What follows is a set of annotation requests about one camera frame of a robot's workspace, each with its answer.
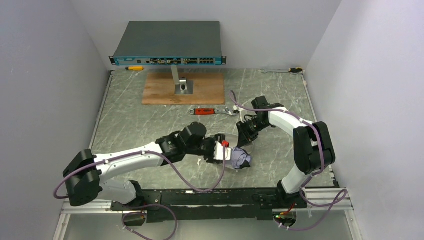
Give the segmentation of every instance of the yellow handle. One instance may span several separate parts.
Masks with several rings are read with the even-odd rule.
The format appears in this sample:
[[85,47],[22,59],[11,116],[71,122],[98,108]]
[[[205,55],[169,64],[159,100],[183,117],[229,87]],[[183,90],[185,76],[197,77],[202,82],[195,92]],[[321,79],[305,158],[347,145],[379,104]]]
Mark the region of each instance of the yellow handle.
[[125,69],[126,70],[133,70],[133,71],[142,71],[144,69],[144,67],[142,67],[142,66],[129,66]]

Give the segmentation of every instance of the purple cloth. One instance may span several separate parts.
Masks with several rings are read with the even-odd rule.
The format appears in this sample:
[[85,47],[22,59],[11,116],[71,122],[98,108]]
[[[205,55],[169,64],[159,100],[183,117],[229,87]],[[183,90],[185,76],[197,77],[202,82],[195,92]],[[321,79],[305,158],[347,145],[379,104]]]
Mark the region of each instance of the purple cloth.
[[236,146],[232,149],[231,165],[234,169],[250,168],[252,157],[242,148]]

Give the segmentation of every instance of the brown wooden board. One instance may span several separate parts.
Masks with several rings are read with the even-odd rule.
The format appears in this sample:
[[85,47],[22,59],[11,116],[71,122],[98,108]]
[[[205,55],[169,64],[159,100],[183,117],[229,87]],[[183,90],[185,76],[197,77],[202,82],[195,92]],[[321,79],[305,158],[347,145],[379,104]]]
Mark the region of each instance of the brown wooden board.
[[176,95],[172,73],[148,73],[143,105],[223,105],[225,103],[222,73],[180,73],[194,82],[193,94]]

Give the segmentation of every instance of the white wall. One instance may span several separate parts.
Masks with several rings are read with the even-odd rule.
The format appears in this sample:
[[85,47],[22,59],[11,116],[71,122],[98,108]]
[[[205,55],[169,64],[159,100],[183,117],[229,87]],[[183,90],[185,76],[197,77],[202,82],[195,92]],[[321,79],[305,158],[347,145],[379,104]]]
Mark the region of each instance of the white wall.
[[423,239],[424,3],[340,4],[306,69],[364,239]]
[[0,240],[50,240],[107,70],[68,0],[2,0],[0,32]]
[[72,0],[109,69],[129,21],[220,21],[226,67],[306,67],[340,1]]

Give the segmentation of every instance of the marble surface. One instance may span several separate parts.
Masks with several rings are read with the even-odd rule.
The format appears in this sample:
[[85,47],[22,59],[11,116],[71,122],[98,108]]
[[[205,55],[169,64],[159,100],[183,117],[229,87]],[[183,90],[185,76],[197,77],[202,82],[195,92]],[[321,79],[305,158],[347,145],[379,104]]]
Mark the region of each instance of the marble surface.
[[[151,72],[170,72],[150,70]],[[236,93],[239,103],[251,107],[251,101],[266,96],[269,103],[281,103],[306,120],[313,121],[302,79],[287,73],[261,73],[259,69],[180,69],[180,72],[223,73],[225,104],[233,104],[228,92]],[[198,105],[142,105],[143,89],[148,71],[116,70],[101,113],[100,122],[92,146],[94,154],[106,154],[129,150],[154,142],[156,139],[182,130],[192,122],[200,122],[207,128],[207,136],[217,133],[238,134],[238,117],[216,114],[194,116],[188,112]],[[222,166],[199,161],[199,156],[186,155],[175,166],[194,186],[208,188],[216,182]],[[294,165],[293,139],[278,128],[267,128],[254,142],[250,168],[227,168],[218,188],[275,187]],[[139,169],[115,177],[116,180],[136,180],[143,189],[188,189],[171,167]],[[309,187],[332,187],[328,169],[314,178]]]

